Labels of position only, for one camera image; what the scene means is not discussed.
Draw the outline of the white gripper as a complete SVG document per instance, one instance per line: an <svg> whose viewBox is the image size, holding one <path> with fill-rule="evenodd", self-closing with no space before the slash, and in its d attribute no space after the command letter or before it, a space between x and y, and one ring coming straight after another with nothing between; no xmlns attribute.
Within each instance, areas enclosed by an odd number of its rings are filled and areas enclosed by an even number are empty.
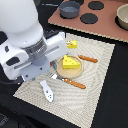
<svg viewBox="0 0 128 128"><path fill-rule="evenodd" d="M0 65L9 80L28 81L50 68L50 63L67 53L65 33L47 32L33 46L18 48L6 40L0 45Z"/></svg>

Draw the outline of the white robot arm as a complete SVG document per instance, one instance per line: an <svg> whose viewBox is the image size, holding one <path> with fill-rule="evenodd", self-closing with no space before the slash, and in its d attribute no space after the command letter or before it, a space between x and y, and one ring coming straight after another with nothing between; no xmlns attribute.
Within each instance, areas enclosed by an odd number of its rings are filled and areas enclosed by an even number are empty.
<svg viewBox="0 0 128 128"><path fill-rule="evenodd" d="M33 0L0 0L0 31L7 36L0 45L0 65L9 80L28 81L67 52L64 32L44 36Z"/></svg>

